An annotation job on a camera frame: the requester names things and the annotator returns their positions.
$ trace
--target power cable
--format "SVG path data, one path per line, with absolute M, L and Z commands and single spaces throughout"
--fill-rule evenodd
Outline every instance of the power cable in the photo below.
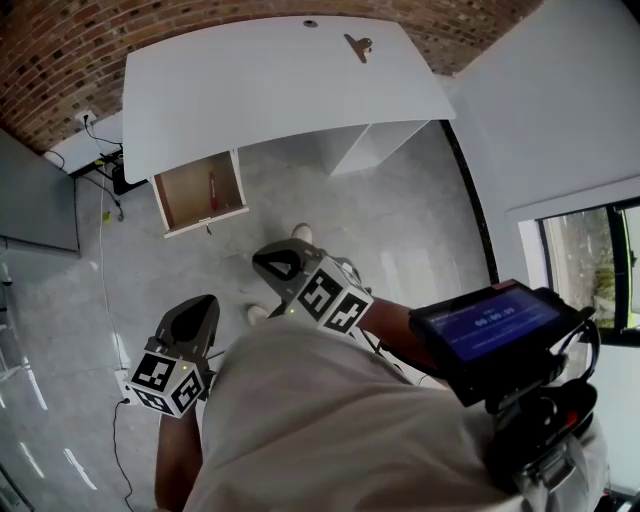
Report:
M 584 323 L 584 332 L 589 339 L 589 344 L 591 345 L 591 362 L 589 363 L 589 367 L 580 376 L 580 380 L 586 382 L 596 370 L 602 341 L 600 340 L 600 331 L 598 331 L 598 327 L 593 320 L 587 320 Z
M 87 132 L 88 132 L 88 127 L 87 127 L 87 124 L 86 124 L 86 120 L 85 120 L 85 125 L 84 125 L 84 127 L 85 127 L 85 130 L 87 130 Z M 93 137 L 92 137 L 92 135 L 93 135 L 93 137 L 95 137 L 95 135 L 96 135 L 96 130 L 95 130 L 95 128 L 93 129 L 93 134 L 89 133 L 89 137 L 93 138 Z M 101 145 L 100 145 L 100 143 L 97 141 L 97 139 L 93 138 L 93 143 L 94 143 L 94 144 L 96 145 L 96 147 L 98 148 L 98 153 L 100 153 L 100 155 L 104 157 L 104 150 L 102 149 L 102 146 L 101 146 Z
M 52 149 L 45 150 L 45 153 L 53 153 L 60 160 L 62 160 L 62 165 L 60 167 L 58 167 L 58 169 L 60 169 L 61 171 L 64 171 L 64 173 L 67 174 L 67 171 L 64 170 L 64 166 L 67 164 L 67 161 L 64 159 L 64 157 L 60 153 L 58 153 L 57 151 L 53 151 Z
M 373 353 L 380 356 L 382 359 L 386 359 L 381 353 L 380 353 L 380 343 L 378 343 L 378 345 L 376 346 L 373 341 L 371 341 L 371 338 L 369 338 L 369 335 L 363 330 L 360 329 L 360 332 L 362 333 L 362 336 L 364 336 L 364 339 L 367 341 L 367 343 L 369 344 L 369 346 L 371 347 L 371 350 L 373 350 Z
M 95 135 L 92 135 L 91 132 L 89 131 L 89 127 L 87 126 L 87 116 L 84 117 L 84 129 L 87 132 L 87 134 L 89 135 L 89 137 L 91 137 L 92 139 L 101 140 L 103 142 L 108 142 L 109 144 L 113 144 L 115 146 L 120 146 L 120 151 L 123 150 L 122 142 L 113 142 L 111 140 L 103 139 L 101 137 L 96 137 Z
M 569 345 L 571 344 L 571 342 L 573 341 L 573 339 L 576 336 L 582 335 L 584 333 L 584 331 L 581 329 L 577 332 L 574 332 L 573 334 L 570 334 L 569 336 L 567 336 L 567 339 L 564 340 L 564 343 L 562 344 L 562 346 L 558 349 L 558 354 L 563 354 L 565 350 L 567 350 L 567 348 L 569 347 Z
M 104 188 L 106 178 L 102 178 L 102 193 L 100 194 L 100 229 L 98 231 L 98 244 L 100 246 L 100 278 L 102 279 L 102 292 L 104 294 L 104 307 L 107 311 L 107 317 L 109 317 L 109 323 L 111 324 L 111 330 L 113 331 L 114 341 L 116 343 L 116 351 L 118 352 L 118 363 L 120 364 L 120 369 L 124 370 L 124 365 L 122 364 L 122 356 L 120 355 L 120 339 L 118 338 L 118 333 L 116 332 L 116 327 L 113 323 L 113 318 L 111 317 L 111 310 L 109 309 L 109 296 L 107 295 L 107 283 L 104 280 L 104 250 L 102 248 L 102 205 L 104 203 L 104 191 L 107 190 Z
M 131 505 L 129 505 L 129 498 L 133 494 L 133 487 L 131 486 L 131 481 L 127 477 L 126 473 L 124 472 L 124 469 L 122 469 L 122 465 L 120 464 L 120 459 L 118 458 L 118 444 L 116 443 L 116 420 L 118 419 L 118 407 L 120 406 L 120 404 L 128 404 L 128 403 L 130 403 L 130 400 L 128 398 L 125 398 L 124 400 L 120 400 L 116 404 L 116 408 L 113 411 L 113 453 L 116 456 L 116 464 L 118 464 L 118 467 L 120 468 L 120 472 L 122 473 L 122 476 L 127 481 L 127 485 L 129 485 L 129 494 L 127 494 L 124 497 L 124 502 L 127 504 L 127 507 L 129 508 L 129 510 L 131 510 L 131 512 L 134 512 L 133 509 L 131 508 Z
M 218 357 L 221 356 L 222 354 L 224 354 L 226 352 L 226 350 L 221 350 L 220 352 L 216 352 L 215 354 L 213 354 L 212 356 L 207 357 L 207 361 L 209 361 L 209 359 L 213 359 L 214 357 Z
M 60 160 L 62 160 L 62 165 L 56 167 L 56 169 L 58 169 L 59 171 L 63 172 L 66 176 L 69 176 L 72 179 L 81 179 L 81 180 L 87 180 L 90 181 L 91 183 L 93 183 L 96 187 L 100 187 L 103 191 L 105 191 L 107 194 L 109 194 L 109 197 L 111 197 L 111 200 L 113 201 L 113 203 L 116 205 L 116 207 L 118 208 L 118 210 L 120 210 L 120 214 L 118 215 L 118 220 L 120 222 L 122 222 L 124 220 L 124 212 L 122 211 L 122 206 L 120 205 L 120 201 L 118 201 L 115 196 L 111 193 L 111 191 L 107 188 L 105 188 L 103 185 L 100 185 L 100 183 L 98 183 L 97 181 L 94 181 L 93 179 L 89 178 L 88 176 L 71 176 L 67 173 L 67 171 L 64 170 L 64 166 L 66 165 L 67 161 L 64 159 L 64 157 L 58 153 L 57 151 L 53 151 L 51 149 L 47 149 L 45 151 L 45 153 L 53 153 L 54 155 L 58 156 L 60 158 Z M 107 178 L 109 178 L 110 180 L 113 181 L 113 178 L 111 178 L 110 176 L 108 176 L 105 172 L 104 172 L 104 166 L 103 166 L 103 170 L 100 171 L 98 169 L 96 169 L 100 174 L 102 174 L 103 176 L 106 176 Z

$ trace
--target cabinet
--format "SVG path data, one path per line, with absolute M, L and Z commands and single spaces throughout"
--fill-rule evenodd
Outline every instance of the cabinet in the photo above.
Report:
M 349 39 L 372 42 L 365 62 Z M 165 236 L 173 236 L 248 211 L 238 148 L 309 134 L 327 174 L 343 174 L 377 166 L 428 121 L 453 117 L 397 23 L 232 23 L 128 55 L 125 175 L 152 182 Z

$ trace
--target open drawer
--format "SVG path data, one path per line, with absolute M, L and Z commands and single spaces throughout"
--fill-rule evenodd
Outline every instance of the open drawer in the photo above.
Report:
M 235 150 L 157 174 L 151 183 L 165 238 L 249 211 Z

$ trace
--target person's arm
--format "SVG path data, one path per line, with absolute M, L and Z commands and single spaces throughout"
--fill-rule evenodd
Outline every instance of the person's arm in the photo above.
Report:
M 180 419 L 163 415 L 156 462 L 158 508 L 181 512 L 201 467 L 202 447 L 196 408 L 192 407 Z
M 436 369 L 427 350 L 409 329 L 409 311 L 406 306 L 375 298 L 358 322 L 358 327 L 373 334 L 399 359 Z

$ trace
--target black cable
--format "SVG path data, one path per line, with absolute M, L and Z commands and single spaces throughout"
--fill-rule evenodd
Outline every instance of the black cable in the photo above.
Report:
M 92 139 L 94 139 L 94 140 L 101 140 L 101 141 L 103 141 L 103 142 L 108 142 L 109 144 L 115 144 L 115 145 L 118 145 L 118 146 L 120 146 L 120 150 L 122 151 L 122 149 L 123 149 L 123 148 L 122 148 L 122 142 L 113 142 L 113 141 L 111 141 L 111 140 L 102 139 L 102 138 L 100 138 L 100 137 L 96 137 L 95 135 L 91 135 L 91 132 L 89 131 L 89 127 L 87 126 L 87 118 L 86 118 L 86 117 L 84 118 L 84 129 L 85 129 L 85 131 L 87 132 L 87 134 L 89 135 L 89 137 L 91 137 Z
M 385 357 L 380 353 L 380 343 L 378 343 L 377 346 L 374 345 L 373 341 L 371 341 L 371 338 L 369 338 L 369 335 L 363 329 L 360 329 L 360 332 L 364 336 L 364 339 L 367 340 L 367 343 L 371 347 L 371 350 L 373 350 L 373 353 L 379 355 L 380 357 L 382 357 L 382 359 L 385 359 Z
M 568 336 L 566 340 L 564 340 L 564 343 L 562 344 L 562 346 L 560 347 L 560 349 L 558 350 L 558 354 L 562 354 L 564 353 L 565 350 L 567 350 L 567 347 L 569 346 L 569 344 L 573 341 L 573 338 L 575 338 L 576 336 L 580 335 L 580 334 L 584 334 L 584 329 L 580 329 L 576 332 L 574 332 L 571 336 Z
M 63 172 L 66 176 L 69 176 L 72 179 L 82 179 L 82 180 L 87 180 L 90 181 L 91 183 L 93 183 L 96 187 L 100 187 L 102 190 L 104 190 L 107 194 L 109 194 L 109 197 L 111 197 L 111 199 L 113 200 L 114 204 L 118 207 L 118 210 L 120 210 L 120 214 L 118 215 L 118 220 L 120 222 L 122 222 L 124 220 L 124 212 L 122 211 L 122 206 L 120 206 L 120 201 L 118 201 L 115 196 L 111 193 L 111 191 L 108 188 L 103 187 L 102 185 L 100 185 L 100 183 L 98 183 L 97 181 L 92 180 L 91 178 L 87 177 L 87 176 L 71 176 L 69 174 L 67 174 L 67 171 L 64 170 L 64 166 L 67 163 L 67 161 L 64 159 L 64 157 L 56 152 L 56 151 L 52 151 L 50 149 L 47 149 L 45 151 L 49 153 L 53 153 L 54 155 L 57 155 L 60 157 L 60 159 L 62 160 L 62 165 L 60 167 L 56 167 L 56 169 L 58 169 L 59 171 Z M 109 178 L 111 181 L 113 181 L 113 178 L 111 176 L 108 176 L 107 174 L 105 174 L 104 172 L 102 172 L 100 169 L 95 169 L 96 171 L 98 171 L 100 174 L 102 174 L 103 176 L 105 176 L 106 178 Z
M 221 356 L 222 354 L 224 354 L 226 352 L 226 350 L 221 350 L 220 352 L 216 352 L 215 354 L 213 354 L 212 356 L 207 357 L 207 361 L 209 359 L 213 359 L 214 357 L 218 357 Z
M 97 140 L 93 140 L 93 143 L 96 145 L 96 147 L 98 148 L 98 153 L 100 153 L 100 156 L 102 158 L 105 158 L 105 154 L 102 152 L 102 146 L 100 145 L 100 143 Z
M 67 174 L 67 172 L 64 170 L 64 166 L 67 165 L 67 161 L 64 159 L 64 157 L 60 153 L 58 153 L 57 151 L 53 151 L 51 149 L 45 150 L 45 153 L 53 153 L 60 160 L 62 160 L 62 165 L 60 167 L 58 167 L 58 169 L 60 169 L 61 171 L 64 171 L 64 173 Z
M 580 380 L 586 382 L 596 370 L 596 364 L 600 357 L 600 345 L 602 342 L 600 340 L 600 331 L 598 331 L 598 327 L 593 320 L 587 320 L 584 323 L 584 327 L 585 334 L 589 338 L 589 344 L 591 345 L 591 362 L 589 363 L 589 367 L 580 376 Z
M 125 398 L 124 400 L 120 400 L 116 404 L 116 408 L 113 411 L 113 453 L 116 456 L 116 463 L 120 468 L 122 476 L 124 477 L 124 479 L 127 481 L 127 484 L 129 485 L 129 494 L 127 494 L 124 497 L 124 502 L 127 504 L 127 507 L 129 508 L 129 510 L 131 510 L 131 512 L 134 512 L 133 509 L 131 508 L 131 505 L 129 505 L 129 501 L 128 501 L 129 497 L 133 494 L 133 487 L 131 486 L 131 482 L 129 481 L 129 478 L 125 474 L 124 469 L 122 469 L 122 466 L 120 465 L 120 459 L 118 458 L 118 445 L 116 444 L 116 420 L 118 419 L 118 407 L 120 406 L 120 404 L 128 404 L 129 402 L 130 400 L 128 398 Z

